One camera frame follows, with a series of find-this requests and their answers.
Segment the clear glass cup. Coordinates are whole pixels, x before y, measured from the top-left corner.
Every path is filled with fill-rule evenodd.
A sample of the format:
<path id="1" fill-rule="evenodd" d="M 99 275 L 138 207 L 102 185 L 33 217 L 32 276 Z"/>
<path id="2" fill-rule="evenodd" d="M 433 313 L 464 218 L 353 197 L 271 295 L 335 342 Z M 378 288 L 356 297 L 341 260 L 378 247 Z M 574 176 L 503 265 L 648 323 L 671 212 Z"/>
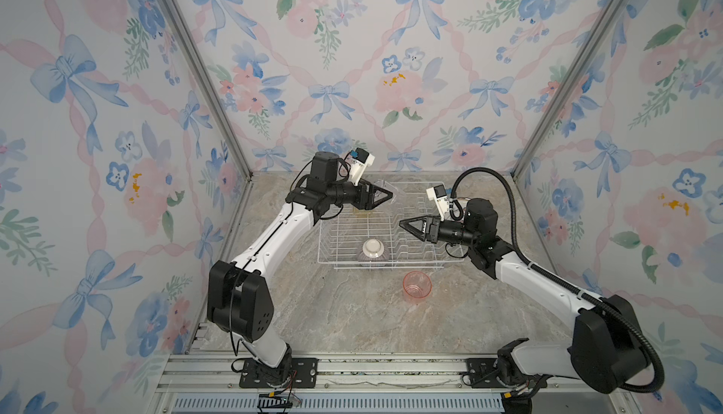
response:
<path id="1" fill-rule="evenodd" d="M 378 185 L 392 194 L 388 204 L 403 204 L 408 197 L 407 184 L 405 182 L 394 182 L 393 180 L 380 180 Z"/>

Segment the pink glass cup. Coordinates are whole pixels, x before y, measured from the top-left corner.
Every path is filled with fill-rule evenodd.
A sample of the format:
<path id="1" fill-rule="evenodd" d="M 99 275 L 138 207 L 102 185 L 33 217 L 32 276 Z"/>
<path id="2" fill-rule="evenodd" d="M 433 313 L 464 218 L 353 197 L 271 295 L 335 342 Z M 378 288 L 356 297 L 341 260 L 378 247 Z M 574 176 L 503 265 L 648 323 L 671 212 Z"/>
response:
<path id="1" fill-rule="evenodd" d="M 426 300 L 432 292 L 432 281 L 424 272 L 414 270 L 408 272 L 402 281 L 404 299 L 412 304 Z"/>

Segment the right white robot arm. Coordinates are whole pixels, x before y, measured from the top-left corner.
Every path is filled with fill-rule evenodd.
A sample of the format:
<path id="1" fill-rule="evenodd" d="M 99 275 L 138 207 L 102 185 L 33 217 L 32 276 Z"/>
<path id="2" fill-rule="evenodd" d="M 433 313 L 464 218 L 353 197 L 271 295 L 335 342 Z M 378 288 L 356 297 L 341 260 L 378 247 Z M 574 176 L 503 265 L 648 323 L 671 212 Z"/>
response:
<path id="1" fill-rule="evenodd" d="M 487 199 L 473 199 L 459 221 L 427 215 L 399 222 L 403 231 L 422 242 L 465 247 L 476 269 L 525 293 L 572 330 L 568 342 L 537 344 L 521 338 L 504 345 L 491 374 L 513 389 L 515 398 L 521 397 L 522 385 L 530 383 L 536 391 L 550 377 L 580 380 L 604 394 L 659 390 L 665 370 L 632 305 L 617 295 L 584 290 L 526 261 L 498 235 L 497 220 Z"/>

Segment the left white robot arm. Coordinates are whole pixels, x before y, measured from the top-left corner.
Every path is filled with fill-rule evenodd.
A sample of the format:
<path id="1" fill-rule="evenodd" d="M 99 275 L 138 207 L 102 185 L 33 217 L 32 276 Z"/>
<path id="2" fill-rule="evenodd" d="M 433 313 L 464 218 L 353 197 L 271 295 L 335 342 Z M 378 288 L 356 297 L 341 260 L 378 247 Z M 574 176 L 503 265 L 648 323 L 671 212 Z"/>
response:
<path id="1" fill-rule="evenodd" d="M 372 211 L 393 197 L 363 178 L 374 161 L 363 148 L 346 157 L 316 152 L 307 165 L 310 172 L 290 185 L 280 212 L 259 238 L 229 263 L 217 261 L 211 267 L 206 318 L 231 336 L 233 350 L 244 346 L 270 369 L 289 361 L 291 348 L 271 325 L 269 280 L 298 240 L 319 222 L 333 218 L 330 208 Z"/>

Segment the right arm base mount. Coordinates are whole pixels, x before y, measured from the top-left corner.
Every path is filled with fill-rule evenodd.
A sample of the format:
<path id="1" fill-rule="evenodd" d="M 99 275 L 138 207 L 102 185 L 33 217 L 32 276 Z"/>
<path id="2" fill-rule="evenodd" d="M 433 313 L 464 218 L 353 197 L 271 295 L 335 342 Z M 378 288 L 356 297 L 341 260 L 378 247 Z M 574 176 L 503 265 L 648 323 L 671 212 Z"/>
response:
<path id="1" fill-rule="evenodd" d="M 473 357 L 466 359 L 466 371 L 461 375 L 464 385 L 473 389 L 506 388 L 514 396 L 537 393 L 547 387 L 548 376 L 524 374 L 514 362 L 512 352 L 529 338 L 509 342 L 497 351 L 495 357 Z"/>

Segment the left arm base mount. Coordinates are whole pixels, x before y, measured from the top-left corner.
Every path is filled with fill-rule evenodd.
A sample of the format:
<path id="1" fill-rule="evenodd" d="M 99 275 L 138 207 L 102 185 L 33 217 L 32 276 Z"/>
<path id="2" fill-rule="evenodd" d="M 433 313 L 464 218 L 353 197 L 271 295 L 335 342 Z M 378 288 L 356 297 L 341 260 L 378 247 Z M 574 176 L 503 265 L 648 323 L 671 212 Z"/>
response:
<path id="1" fill-rule="evenodd" d="M 287 350 L 278 367 L 270 367 L 256 359 L 236 359 L 232 371 L 239 375 L 240 389 L 314 389 L 319 359 L 293 357 Z"/>

